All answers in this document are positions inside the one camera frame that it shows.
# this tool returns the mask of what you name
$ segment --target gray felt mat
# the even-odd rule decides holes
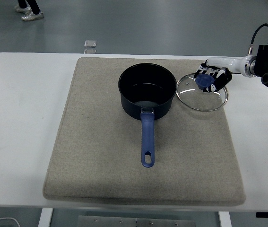
[[[43,194],[52,200],[145,205],[242,204],[245,194],[223,108],[198,112],[175,96],[155,121],[155,165],[141,164],[141,121],[120,102],[118,79],[149,62],[178,80],[201,61],[80,58]]]

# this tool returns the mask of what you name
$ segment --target handle hole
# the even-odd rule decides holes
[[[147,153],[145,154],[145,163],[147,163],[147,164],[152,163],[152,158],[151,158],[151,154],[150,154],[150,152],[147,152]]]

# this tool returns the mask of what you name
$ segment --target saucepan handle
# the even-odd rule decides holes
[[[154,139],[154,120],[153,111],[143,111],[140,114],[142,122],[142,146],[141,146],[141,163],[144,167],[152,167],[155,164],[155,139]]]

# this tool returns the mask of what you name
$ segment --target shoe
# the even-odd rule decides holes
[[[21,19],[24,21],[39,20],[44,18],[43,12],[40,11],[39,14],[34,14],[32,11],[27,13],[25,16],[22,16]]]
[[[31,11],[31,7],[29,7],[29,6],[27,6],[26,8],[23,9],[19,5],[17,5],[14,7],[14,9],[17,13],[27,13],[27,12]]]

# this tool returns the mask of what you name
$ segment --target table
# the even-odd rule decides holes
[[[69,86],[80,57],[196,59],[60,53],[0,53],[0,206],[82,209],[268,211],[268,88],[234,75],[225,114],[246,202],[235,207],[124,206],[49,201],[42,188]]]

